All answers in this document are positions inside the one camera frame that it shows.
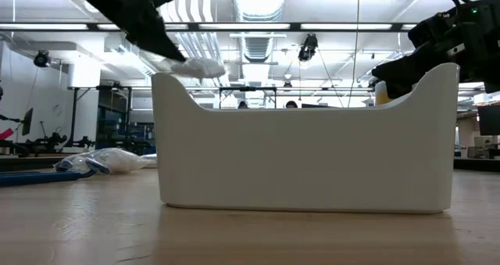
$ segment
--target blue object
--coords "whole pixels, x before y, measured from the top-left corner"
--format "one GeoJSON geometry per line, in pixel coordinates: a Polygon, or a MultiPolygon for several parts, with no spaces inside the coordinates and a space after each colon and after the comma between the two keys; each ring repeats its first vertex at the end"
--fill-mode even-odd
{"type": "Polygon", "coordinates": [[[37,171],[19,172],[0,174],[0,187],[15,186],[23,184],[41,184],[60,181],[74,181],[81,178],[89,178],[97,172],[102,174],[110,174],[110,170],[97,162],[94,159],[85,159],[90,170],[87,173],[81,174],[79,172],[70,171],[73,164],[70,161],[63,162],[58,165],[57,172],[42,173],[37,171]]]}

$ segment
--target red object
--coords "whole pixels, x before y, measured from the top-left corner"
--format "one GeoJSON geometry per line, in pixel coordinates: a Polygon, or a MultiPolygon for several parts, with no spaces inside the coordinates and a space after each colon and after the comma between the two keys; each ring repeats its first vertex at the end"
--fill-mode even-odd
{"type": "Polygon", "coordinates": [[[14,134],[14,131],[9,128],[6,131],[3,131],[2,133],[0,133],[0,140],[6,140],[7,138],[12,136],[13,134],[14,134]]]}

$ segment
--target desk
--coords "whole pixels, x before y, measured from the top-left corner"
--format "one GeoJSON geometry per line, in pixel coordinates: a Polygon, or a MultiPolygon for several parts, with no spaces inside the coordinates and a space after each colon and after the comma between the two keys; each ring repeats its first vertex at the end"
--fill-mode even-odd
{"type": "Polygon", "coordinates": [[[500,175],[456,171],[437,215],[174,209],[155,170],[0,189],[0,263],[499,264],[500,175]]]}

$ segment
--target wooden table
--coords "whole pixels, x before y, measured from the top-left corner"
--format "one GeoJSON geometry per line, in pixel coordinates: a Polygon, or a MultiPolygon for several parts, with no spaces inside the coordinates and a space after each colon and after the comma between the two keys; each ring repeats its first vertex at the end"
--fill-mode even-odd
{"type": "Polygon", "coordinates": [[[1,188],[0,264],[500,264],[500,175],[438,215],[173,209],[155,170],[1,188]]]}

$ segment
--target wooden tabletop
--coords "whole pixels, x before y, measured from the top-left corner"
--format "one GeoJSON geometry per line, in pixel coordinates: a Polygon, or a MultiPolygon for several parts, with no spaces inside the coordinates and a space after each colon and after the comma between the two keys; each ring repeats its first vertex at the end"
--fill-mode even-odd
{"type": "Polygon", "coordinates": [[[155,170],[0,188],[0,264],[500,264],[500,174],[437,215],[174,209],[155,170]]]}

